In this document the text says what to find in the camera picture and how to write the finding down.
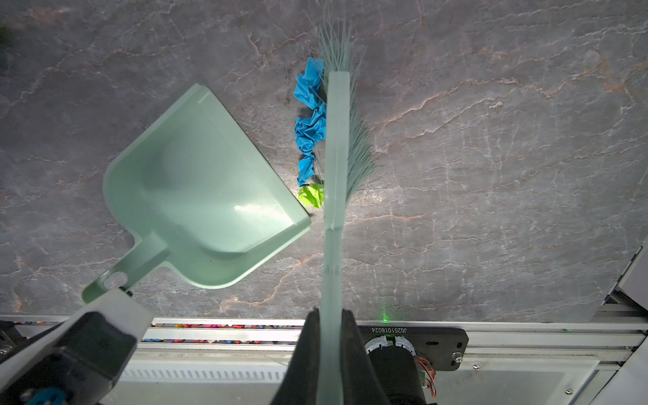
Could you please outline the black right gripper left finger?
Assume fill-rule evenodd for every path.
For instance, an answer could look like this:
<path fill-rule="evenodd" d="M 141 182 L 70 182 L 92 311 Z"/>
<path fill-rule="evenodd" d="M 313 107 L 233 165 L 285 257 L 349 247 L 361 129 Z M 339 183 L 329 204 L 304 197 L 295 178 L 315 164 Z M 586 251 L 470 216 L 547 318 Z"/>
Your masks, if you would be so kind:
<path fill-rule="evenodd" d="M 285 378 L 271 405 L 317 403 L 321 349 L 320 312 L 313 309 L 306 317 Z"/>

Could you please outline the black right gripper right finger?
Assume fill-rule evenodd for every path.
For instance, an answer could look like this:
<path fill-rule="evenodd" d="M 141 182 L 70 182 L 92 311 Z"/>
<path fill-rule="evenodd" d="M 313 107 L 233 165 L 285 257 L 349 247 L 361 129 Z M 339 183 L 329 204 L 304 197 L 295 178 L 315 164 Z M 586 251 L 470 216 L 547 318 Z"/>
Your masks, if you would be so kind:
<path fill-rule="evenodd" d="M 341 325 L 340 370 L 344 404 L 388 405 L 351 310 L 342 310 Z"/>

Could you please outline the mint green dustpan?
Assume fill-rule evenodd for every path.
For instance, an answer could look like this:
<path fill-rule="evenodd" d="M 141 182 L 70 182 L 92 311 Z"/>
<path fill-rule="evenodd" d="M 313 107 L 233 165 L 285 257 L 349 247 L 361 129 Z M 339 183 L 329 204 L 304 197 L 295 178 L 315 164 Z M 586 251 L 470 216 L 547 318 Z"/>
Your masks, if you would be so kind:
<path fill-rule="evenodd" d="M 206 86 L 194 84 L 111 162 L 103 196 L 134 247 L 124 290 L 157 268 L 236 284 L 307 233 L 309 214 Z"/>

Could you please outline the mint green hand brush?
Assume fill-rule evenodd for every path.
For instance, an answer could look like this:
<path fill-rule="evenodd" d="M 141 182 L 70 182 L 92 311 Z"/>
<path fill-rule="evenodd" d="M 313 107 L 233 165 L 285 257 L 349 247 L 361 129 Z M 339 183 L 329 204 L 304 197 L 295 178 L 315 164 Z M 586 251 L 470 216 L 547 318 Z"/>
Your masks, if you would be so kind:
<path fill-rule="evenodd" d="M 373 172 L 369 134 L 356 100 L 362 58 L 346 19 L 327 20 L 320 32 L 327 135 L 324 170 L 324 257 L 320 359 L 316 402 L 343 403 L 341 372 L 343 232 L 350 199 Z"/>

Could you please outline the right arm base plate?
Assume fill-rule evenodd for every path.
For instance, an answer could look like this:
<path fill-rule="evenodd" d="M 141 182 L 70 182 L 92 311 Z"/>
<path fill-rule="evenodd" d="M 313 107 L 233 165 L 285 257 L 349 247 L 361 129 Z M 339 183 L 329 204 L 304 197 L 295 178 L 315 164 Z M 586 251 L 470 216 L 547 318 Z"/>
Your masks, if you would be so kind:
<path fill-rule="evenodd" d="M 405 327 L 382 324 L 360 326 L 367 354 L 378 349 L 405 349 L 416 359 L 425 359 L 435 371 L 456 371 L 462 364 L 469 338 L 457 327 Z"/>

